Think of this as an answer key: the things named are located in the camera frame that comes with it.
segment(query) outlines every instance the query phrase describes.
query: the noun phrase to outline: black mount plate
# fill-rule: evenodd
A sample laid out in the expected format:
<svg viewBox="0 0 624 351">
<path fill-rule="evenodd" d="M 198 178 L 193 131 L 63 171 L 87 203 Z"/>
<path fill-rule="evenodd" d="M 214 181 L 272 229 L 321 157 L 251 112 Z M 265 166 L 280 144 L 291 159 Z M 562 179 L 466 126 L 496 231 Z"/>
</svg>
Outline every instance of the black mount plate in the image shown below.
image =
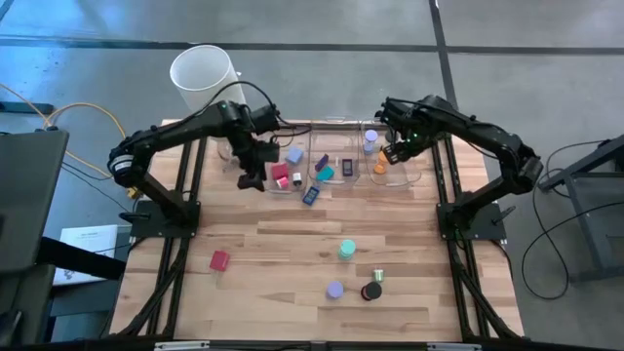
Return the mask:
<svg viewBox="0 0 624 351">
<path fill-rule="evenodd" d="M 172 223 L 165 218 L 160 207 L 153 201 L 140 201 L 136 206 L 136 214 L 148 215 L 148 218 L 133 220 L 131 236 L 138 238 L 191 238 L 197 233 L 199 224 L 199 202 L 186 202 L 191 213 L 191 220 L 185 225 Z"/>
<path fill-rule="evenodd" d="M 438 204 L 438 225 L 443 240 L 455 239 L 455 226 L 447 221 L 452 204 Z M 466 240 L 503 240 L 507 238 L 498 204 L 489 204 L 475 215 L 470 229 L 461 232 Z"/>
</svg>

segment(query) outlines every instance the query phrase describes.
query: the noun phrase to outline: black cable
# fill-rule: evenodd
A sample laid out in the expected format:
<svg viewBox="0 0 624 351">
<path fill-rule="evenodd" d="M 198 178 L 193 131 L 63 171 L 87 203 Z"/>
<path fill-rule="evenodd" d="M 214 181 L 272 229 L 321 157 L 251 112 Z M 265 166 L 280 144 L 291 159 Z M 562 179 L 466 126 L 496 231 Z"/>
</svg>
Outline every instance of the black cable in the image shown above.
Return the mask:
<svg viewBox="0 0 624 351">
<path fill-rule="evenodd" d="M 93 180 L 103 181 L 103 180 L 109 180 L 109 179 L 113 178 L 112 175 L 108 176 L 108 177 L 105 177 L 105 178 L 98 178 L 96 176 L 88 175 L 86 172 L 83 172 L 82 170 L 78 169 L 77 167 L 74 167 L 74 166 L 72 166 L 72 165 L 70 165 L 70 164 L 68 164 L 68 163 L 66 163 L 64 161 L 62 163 L 63 163 L 64 166 L 69 167 L 70 169 L 78 172 L 79 174 L 81 174 L 83 176 L 86 176 L 86 177 L 89 177 L 89 178 L 91 178 Z"/>
<path fill-rule="evenodd" d="M 202 106 L 202 108 L 200 108 L 199 110 L 197 110 L 197 111 L 195 111 L 195 112 L 191 113 L 190 115 L 186 116 L 185 118 L 183 118 L 183 119 L 182 119 L 182 120 L 180 120 L 180 121 L 177 121 L 177 122 L 175 122 L 175 123 L 171 123 L 170 125 L 167 125 L 167 126 L 163 127 L 163 129 L 161 130 L 161 133 L 163 133 L 163 132 L 168 132 L 168 131 L 174 130 L 174 129 L 176 129 L 176 128 L 182 127 L 183 125 L 185 125 L 186 123 L 188 123 L 188 122 L 189 122 L 190 120 L 192 120 L 193 118 L 195 118 L 195 117 L 197 117 L 197 116 L 201 115 L 202 113 L 204 113 L 204 111 L 205 111 L 205 110 L 206 110 L 206 109 L 207 109 L 207 108 L 208 108 L 208 107 L 209 107 L 209 106 L 210 106 L 210 105 L 211 105 L 211 104 L 212 104 L 212 103 L 216 100 L 216 98 L 217 98 L 217 97 L 218 97 L 221 93 L 223 93 L 226 89 L 228 89 L 228 88 L 230 88 L 230 87 L 232 87 L 232 86 L 235 86 L 235 85 L 239 85 L 239 84 L 240 84 L 240 85 L 248 85 L 248 86 L 250 86 L 250 87 L 252 87 L 252 88 L 256 89 L 257 91 L 259 91 L 259 92 L 260 92 L 260 93 L 264 96 L 264 98 L 265 98 L 265 99 L 266 99 L 266 101 L 269 103 L 269 105 L 270 105 L 270 106 L 271 106 L 271 107 L 275 110 L 276 106 L 275 106 L 275 104 L 273 104 L 273 101 L 271 100 L 271 97 L 269 97 L 269 95 L 268 95 L 266 92 L 264 92 L 264 91 L 263 91 L 263 90 L 262 90 L 259 86 L 257 86 L 256 84 L 254 84 L 254 83 L 252 83 L 252 82 L 248 82 L 248 81 L 236 81 L 236 82 L 231 82 L 231 83 L 228 83 L 228 84 L 226 84 L 225 86 L 223 86 L 223 88 L 219 89 L 219 90 L 218 90 L 218 91 L 217 91 L 217 92 L 213 95 L 213 97 L 212 97 L 212 98 L 211 98 L 208 102 L 206 102 L 206 104 L 204 104 L 204 106 Z M 280 121 L 282 121 L 282 122 L 284 122 L 285 124 L 287 124 L 287 125 L 288 125 L 288 122 L 284 121 L 284 120 L 283 120 L 280 116 L 277 116 L 277 113 L 276 113 L 276 117 L 277 117 Z M 130 140 L 128 143 L 122 144 L 122 145 L 120 145 L 120 146 L 121 146 L 121 147 L 130 147 L 130 146 L 134 145 L 135 143 L 137 143 L 137 142 L 139 142 L 139 141 L 143 141 L 143 140 L 144 140 L 144 138 L 138 138 L 138 139 Z"/>
<path fill-rule="evenodd" d="M 507 253 L 507 250 L 505 250 L 505 248 L 503 248 L 502 244 L 500 244 L 500 242 L 498 240 L 490 240 L 493 244 L 495 244 L 500 251 L 505 255 L 505 258 L 507 258 L 507 265 L 509 266 L 509 274 L 511 275 L 511 279 L 514 279 L 514 269 L 512 268 L 511 265 L 511 258 L 509 257 L 509 254 Z"/>
<path fill-rule="evenodd" d="M 271 136 L 271 138 L 269 139 L 270 142 L 276 142 L 278 137 L 290 137 L 291 140 L 289 140 L 289 142 L 286 145 L 280 145 L 280 148 L 284 148 L 284 147 L 288 147 L 289 145 L 291 145 L 291 143 L 293 143 L 294 137 L 298 137 L 298 136 L 303 136 L 305 134 L 308 134 L 310 132 L 312 132 L 312 126 L 309 126 L 308 129 L 306 129 L 305 131 L 301 131 L 301 132 L 294 132 L 295 128 L 292 128 L 292 134 L 290 135 L 276 135 L 273 134 L 273 136 Z"/>
<path fill-rule="evenodd" d="M 135 201 L 133 202 L 133 213 L 135 213 L 137 211 L 137 205 L 138 205 L 138 201 L 140 200 L 140 196 L 137 197 L 135 199 Z"/>
<path fill-rule="evenodd" d="M 131 246 L 131 245 L 132 245 L 132 244 L 124 244 L 124 245 L 119 245 L 119 246 L 116 246 L 116 247 L 114 247 L 114 248 L 110 248 L 110 249 L 97 250 L 97 251 L 94 251 L 94 252 L 91 252 L 91 253 L 92 253 L 92 254 L 105 253 L 105 252 L 107 252 L 107 251 L 111 251 L 111 250 L 117 250 L 117 249 L 120 249 L 120 248 L 126 248 L 126 247 Z"/>
<path fill-rule="evenodd" d="M 605 141 L 605 140 L 603 139 L 603 140 L 594 140 L 594 141 L 577 142 L 577 143 L 574 143 L 574 144 L 570 144 L 570 145 L 566 145 L 566 146 L 563 146 L 563 147 L 558 148 L 557 150 L 553 151 L 553 153 L 551 153 L 551 154 L 550 154 L 550 156 L 548 156 L 548 159 L 546 160 L 546 174 L 549 174 L 549 173 L 550 173 L 550 160 L 553 158 L 553 156 L 555 156 L 555 155 L 556 155 L 556 154 L 558 154 L 559 152 L 564 151 L 564 150 L 566 150 L 566 149 L 569 149 L 569 148 L 571 148 L 571 147 L 581 146 L 581 145 L 590 145 L 590 144 L 594 144 L 594 143 L 601 143 L 601 142 L 603 142 L 603 141 Z M 556 188 L 553 188 L 553 191 L 555 191 L 555 193 L 557 193 L 557 195 L 559 195 L 559 196 L 563 196 L 563 197 L 565 197 L 565 198 L 568 198 L 568 199 L 569 199 L 569 196 L 568 196 L 568 195 L 566 195 L 566 194 L 562 193 L 561 191 L 557 190 Z"/>
<path fill-rule="evenodd" d="M 95 189 L 98 193 L 102 194 L 103 196 L 107 197 L 110 201 L 114 202 L 115 204 L 117 204 L 117 206 L 119 206 L 120 208 L 122 208 L 125 212 L 129 212 L 128 209 L 126 209 L 122 204 L 120 204 L 117 200 L 113 199 L 111 196 L 109 196 L 108 194 L 104 193 L 103 191 L 101 191 L 98 187 L 94 186 L 93 184 L 89 183 L 88 181 L 86 181 L 85 179 L 83 179 L 81 176 L 73 173 L 72 171 L 70 171 L 69 169 L 65 168 L 64 166 L 60 166 L 64 171 L 72 174 L 73 176 L 77 177 L 78 179 L 84 181 L 87 185 L 91 186 L 93 189 Z"/>
<path fill-rule="evenodd" d="M 475 146 L 475 145 L 471 144 L 470 142 L 466 141 L 466 143 L 467 143 L 468 145 L 470 145 L 470 147 L 472 147 L 472 148 L 474 148 L 475 150 L 477 150 L 480 154 L 482 154 L 482 155 L 484 155 L 484 156 L 486 156 L 486 157 L 489 157 L 489 158 L 490 158 L 490 159 L 492 159 L 492 160 L 498 160 L 498 158 L 497 158 L 496 156 L 494 156 L 494 155 L 490 155 L 490 154 L 488 154 L 488 153 L 485 153 L 485 152 L 484 152 L 484 150 L 482 150 L 482 149 L 480 149 L 479 147 L 477 147 L 477 146 Z"/>
<path fill-rule="evenodd" d="M 554 171 L 560 171 L 561 169 L 554 169 L 551 170 L 551 172 Z M 619 201 L 619 202 L 614 202 L 614 203 L 609 203 L 609 204 L 605 204 L 605 205 L 601 205 L 601 206 L 596 206 L 595 208 L 589 209 L 587 211 L 583 211 L 580 214 L 576 214 L 572 217 L 569 217 L 568 219 L 565 219 L 559 223 L 557 223 L 556 225 L 552 226 L 550 229 L 546 230 L 544 227 L 544 224 L 541 221 L 541 217 L 539 216 L 539 212 L 537 211 L 537 206 L 535 203 L 535 188 L 533 189 L 533 194 L 532 194 L 532 201 L 533 201 L 533 210 L 535 211 L 535 215 L 537 216 L 537 221 L 539 222 L 539 226 L 542 228 L 542 233 L 539 234 L 535 239 L 533 239 L 533 241 L 528 245 L 528 247 L 526 248 L 525 252 L 523 253 L 523 259 L 522 259 L 522 263 L 521 263 L 521 273 L 523 276 L 523 283 L 525 284 L 526 288 L 535 296 L 545 299 L 545 300 L 556 300 L 558 298 L 561 298 L 562 296 L 564 296 L 567 293 L 567 289 L 569 287 L 569 272 L 567 270 L 567 265 L 566 262 L 564 261 L 564 257 L 562 256 L 561 252 L 559 251 L 559 249 L 557 248 L 557 246 L 555 245 L 555 242 L 553 241 L 553 239 L 551 238 L 551 236 L 548 234 L 551 231 L 557 229 L 558 227 L 560 227 L 561 225 L 568 223 L 569 221 L 576 219 L 582 215 L 588 214 L 589 212 L 592 211 L 596 211 L 596 210 L 600 210 L 600 209 L 604 209 L 607 207 L 611 207 L 611 206 L 616 206 L 616 205 L 624 205 L 624 201 Z M 552 245 L 553 249 L 555 250 L 555 253 L 557 254 L 557 256 L 559 257 L 559 260 L 562 263 L 562 266 L 564 268 L 564 272 L 565 272 L 565 286 L 564 288 L 557 294 L 552 295 L 552 296 L 545 296 L 542 294 L 537 293 L 533 288 L 530 287 L 530 285 L 527 282 L 527 277 L 526 277 L 526 273 L 525 273 L 525 262 L 527 260 L 527 254 L 530 251 L 530 249 L 535 245 L 535 243 L 537 243 L 537 241 L 542 238 L 543 236 L 546 236 L 546 238 L 548 239 L 548 241 L 550 242 L 550 244 Z"/>
</svg>

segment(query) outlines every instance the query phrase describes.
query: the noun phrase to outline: yellow cable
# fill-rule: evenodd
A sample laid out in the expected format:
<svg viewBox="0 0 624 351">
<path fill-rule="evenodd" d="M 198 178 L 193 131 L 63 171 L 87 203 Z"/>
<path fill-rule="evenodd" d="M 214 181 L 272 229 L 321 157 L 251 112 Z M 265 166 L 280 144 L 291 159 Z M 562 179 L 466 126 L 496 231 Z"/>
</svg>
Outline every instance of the yellow cable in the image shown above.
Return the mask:
<svg viewBox="0 0 624 351">
<path fill-rule="evenodd" d="M 32 108 L 35 112 L 37 112 L 37 114 L 43 118 L 43 127 L 46 128 L 47 126 L 53 126 L 54 125 L 54 118 L 55 117 L 59 117 L 60 114 L 71 108 L 71 107 L 76 107 L 76 106 L 87 106 L 87 107 L 92 107 L 95 108 L 99 111 L 101 111 L 102 113 L 104 113 L 105 115 L 107 115 L 108 117 L 110 117 L 110 119 L 115 123 L 115 125 L 117 126 L 117 128 L 119 129 L 119 132 L 121 133 L 122 138 L 126 137 L 126 132 L 124 132 L 123 127 L 121 126 L 121 124 L 119 123 L 119 121 L 117 120 L 117 118 L 110 112 L 108 112 L 106 109 L 104 109 L 103 107 L 100 107 L 96 104 L 93 103 L 87 103 L 87 102 L 75 102 L 75 103 L 70 103 L 67 106 L 64 106 L 58 110 L 56 110 L 55 112 L 53 112 L 50 116 L 46 117 L 37 107 L 35 107 L 34 104 L 32 104 L 32 102 L 30 102 L 29 100 L 27 100 L 25 97 L 23 97 L 22 95 L 20 95 L 19 93 L 17 93 L 16 91 L 14 91 L 13 89 L 7 87 L 6 85 L 0 83 L 0 88 L 4 88 L 5 90 L 7 90 L 9 93 L 15 95 L 16 97 L 18 97 L 20 100 L 24 101 L 25 103 L 28 104 L 28 106 L 30 106 L 30 108 Z M 102 169 L 100 169 L 98 166 L 93 165 L 83 159 L 81 159 L 80 157 L 74 155 L 73 153 L 71 153 L 69 150 L 65 151 L 65 154 L 69 157 L 71 157 L 72 159 L 82 163 L 83 165 L 98 171 L 99 173 L 101 173 L 104 176 L 111 176 L 108 172 L 103 171 Z"/>
</svg>

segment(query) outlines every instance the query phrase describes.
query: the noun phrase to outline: light blue cube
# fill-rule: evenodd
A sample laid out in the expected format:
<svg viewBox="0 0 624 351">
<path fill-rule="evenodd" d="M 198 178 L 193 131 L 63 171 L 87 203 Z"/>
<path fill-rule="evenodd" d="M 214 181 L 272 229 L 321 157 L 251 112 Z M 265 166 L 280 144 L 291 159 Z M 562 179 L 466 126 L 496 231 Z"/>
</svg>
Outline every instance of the light blue cube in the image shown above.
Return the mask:
<svg viewBox="0 0 624 351">
<path fill-rule="evenodd" d="M 303 150 L 291 147 L 289 149 L 289 155 L 286 157 L 286 161 L 296 165 L 301 161 L 301 157 L 303 157 Z"/>
</svg>

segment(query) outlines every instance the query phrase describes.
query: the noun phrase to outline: red cube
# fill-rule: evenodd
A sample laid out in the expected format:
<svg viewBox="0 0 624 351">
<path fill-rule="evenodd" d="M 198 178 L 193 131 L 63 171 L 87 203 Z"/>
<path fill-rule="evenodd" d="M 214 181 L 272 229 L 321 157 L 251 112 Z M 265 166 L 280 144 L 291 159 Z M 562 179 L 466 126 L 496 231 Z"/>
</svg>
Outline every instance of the red cube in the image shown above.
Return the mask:
<svg viewBox="0 0 624 351">
<path fill-rule="evenodd" d="M 229 253 L 217 250 L 213 253 L 211 268 L 219 272 L 225 272 L 225 268 L 227 267 L 227 262 L 229 262 L 229 260 Z"/>
<path fill-rule="evenodd" d="M 283 177 L 289 177 L 289 167 L 283 164 L 277 164 L 271 166 L 271 174 L 273 175 L 273 180 L 277 180 Z"/>
</svg>

